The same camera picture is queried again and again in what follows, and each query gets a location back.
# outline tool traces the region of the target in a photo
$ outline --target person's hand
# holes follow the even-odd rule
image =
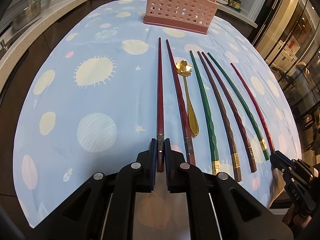
[[[296,226],[305,228],[310,220],[310,216],[303,218],[298,215],[297,209],[295,208],[294,204],[292,204],[287,213],[284,215],[282,222],[288,226],[293,221]]]

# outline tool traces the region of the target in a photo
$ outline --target spoon handle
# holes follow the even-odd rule
[[[184,82],[184,87],[186,89],[188,119],[189,119],[190,129],[191,129],[191,132],[194,134],[194,136],[197,136],[199,134],[199,125],[198,125],[195,111],[193,111],[193,107],[191,104],[186,77],[183,77],[183,82]]]

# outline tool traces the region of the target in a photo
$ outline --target pink plastic basket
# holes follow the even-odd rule
[[[143,22],[207,34],[216,0],[147,0]]]

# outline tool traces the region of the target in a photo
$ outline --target countertop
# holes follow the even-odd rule
[[[38,16],[40,19],[31,25],[9,48],[4,57],[0,60],[0,91],[9,77],[14,66],[22,55],[31,46],[31,44],[54,22],[67,12],[88,0],[58,0],[59,3],[43,10]],[[249,20],[245,15],[236,12],[228,6],[219,5],[219,9],[250,24],[253,27],[257,25]]]

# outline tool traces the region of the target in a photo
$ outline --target chopstick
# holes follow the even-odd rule
[[[248,85],[245,83],[243,77],[241,76],[241,74],[239,73],[239,71],[237,70],[235,65],[233,65],[233,63],[231,63],[231,66],[233,67],[233,69],[237,73],[237,75],[238,75],[239,79],[241,80],[245,90],[247,90],[247,92],[249,94],[249,97],[251,98],[251,101],[252,101],[254,107],[256,108],[256,111],[258,113],[258,116],[260,118],[260,121],[262,123],[264,132],[265,132],[266,137],[267,137],[267,141],[268,141],[268,144],[269,144],[269,147],[270,147],[270,152],[271,152],[271,154],[274,154],[275,153],[275,147],[273,146],[273,142],[272,142],[272,139],[271,139],[271,136],[270,136],[270,132],[269,132],[268,126],[267,126],[266,121],[264,120],[264,117],[262,115],[262,112],[261,112],[261,110],[260,110],[260,108],[258,106],[257,100],[252,95],[251,90],[249,89]]]
[[[209,59],[207,58],[207,56],[202,53],[202,55],[204,56],[205,60],[207,61],[207,63],[209,64],[211,70],[213,71],[213,74],[215,75],[215,77],[217,78],[219,84],[220,84],[220,87],[222,88],[223,90],[223,93],[225,94],[227,100],[228,100],[228,103],[231,107],[231,110],[233,112],[233,115],[236,119],[236,123],[238,125],[238,128],[240,130],[240,134],[241,134],[241,137],[242,137],[242,141],[244,143],[244,147],[245,147],[245,150],[246,150],[246,153],[247,153],[247,157],[248,157],[248,161],[249,161],[249,166],[250,166],[250,170],[251,172],[256,172],[257,171],[257,166],[256,166],[256,162],[254,160],[254,156],[253,156],[253,152],[252,152],[252,148],[251,148],[251,145],[250,145],[250,141],[248,139],[248,136],[247,136],[247,132],[244,128],[244,125],[242,123],[242,120],[241,120],[241,117],[237,111],[237,108],[236,108],[236,105],[235,103],[233,102],[226,86],[224,85],[222,79],[220,78],[218,72],[215,70],[215,68],[213,67],[213,65],[211,64],[211,62],[209,61]],[[233,164],[233,168],[235,169],[235,165],[237,166],[240,166],[239,164],[239,158],[236,159],[235,157],[232,158],[232,164]]]
[[[180,86],[180,81],[179,81],[176,65],[174,63],[174,59],[173,59],[173,55],[171,52],[169,41],[166,40],[165,42],[167,44],[167,50],[168,50],[168,54],[169,54],[174,85],[175,85],[176,93],[177,93],[177,99],[178,99],[178,105],[179,105],[179,112],[180,112],[180,119],[181,119],[187,161],[188,161],[188,163],[190,163],[192,165],[196,165],[195,154],[194,154],[193,143],[192,143],[192,132],[191,132],[189,122],[188,122],[188,115],[187,115],[186,107],[185,107],[184,100],[183,100],[183,95],[182,95],[182,90],[181,90],[181,86]]]
[[[233,91],[235,92],[237,98],[240,100],[247,116],[249,117],[249,120],[253,126],[253,129],[258,137],[258,140],[260,142],[260,146],[261,146],[261,149],[263,151],[263,155],[264,155],[264,158],[265,160],[269,160],[270,159],[270,155],[269,155],[269,152],[268,152],[268,149],[267,149],[267,145],[266,145],[266,142],[264,141],[263,139],[263,136],[259,130],[259,127],[256,123],[256,121],[254,120],[254,117],[253,115],[251,114],[250,112],[250,109],[247,105],[247,103],[244,101],[243,97],[241,96],[239,90],[236,88],[236,86],[234,85],[234,83],[232,82],[232,80],[228,77],[227,73],[223,70],[223,68],[219,65],[219,63],[214,59],[214,57],[208,52],[208,55],[209,57],[212,59],[212,61],[216,64],[216,66],[220,69],[221,73],[224,75],[224,77],[226,78],[226,80],[228,81],[229,85],[231,86],[231,88],[233,89]]]
[[[220,172],[220,161],[219,161],[219,153],[218,153],[218,148],[217,148],[217,138],[214,134],[214,125],[213,125],[212,118],[211,118],[210,106],[209,106],[207,95],[204,90],[203,82],[201,79],[201,75],[200,75],[195,57],[193,56],[193,53],[191,50],[190,50],[190,56],[192,59],[193,67],[196,72],[198,85],[199,85],[199,89],[200,89],[200,94],[201,94],[201,99],[202,99],[202,104],[203,104],[203,108],[204,108],[205,120],[207,122],[207,129],[208,129],[208,135],[209,135],[209,146],[210,146],[210,153],[211,153],[212,174],[217,175]]]
[[[240,168],[240,163],[239,163],[239,157],[238,157],[237,147],[236,147],[236,144],[235,144],[235,141],[234,141],[234,137],[233,137],[233,132],[232,132],[231,127],[230,127],[230,122],[229,122],[229,119],[227,117],[227,112],[226,112],[226,109],[225,109],[225,107],[223,105],[223,101],[221,99],[221,96],[220,96],[220,94],[218,92],[218,88],[217,88],[217,86],[216,86],[216,84],[215,84],[215,82],[214,82],[214,80],[213,80],[213,78],[211,76],[209,68],[207,67],[207,65],[206,65],[206,63],[205,63],[205,61],[204,61],[204,59],[201,56],[199,51],[198,51],[198,55],[200,57],[201,63],[203,65],[203,67],[204,67],[204,70],[205,70],[205,72],[206,72],[206,74],[208,76],[209,82],[211,84],[211,87],[213,89],[213,93],[214,93],[214,95],[215,95],[215,97],[217,99],[217,103],[218,103],[218,106],[219,106],[219,109],[220,109],[220,113],[221,113],[221,116],[222,116],[224,128],[225,128],[226,134],[227,134],[227,139],[228,139],[228,144],[229,144],[229,149],[230,149],[230,154],[231,154],[231,160],[232,160],[232,166],[233,166],[233,173],[234,173],[235,181],[236,182],[240,182],[242,180],[242,177],[241,177],[241,168]],[[230,95],[228,94],[228,92],[227,92],[227,94],[225,93],[225,95],[227,97],[227,100],[228,100],[231,108],[233,108],[232,107],[233,101],[232,101]],[[240,117],[237,118],[237,116],[236,116],[237,112],[234,113],[234,115],[235,115],[236,121],[238,122]]]
[[[158,141],[158,171],[164,171],[164,113],[162,88],[162,58],[161,38],[158,41],[158,91],[157,91],[157,141]]]

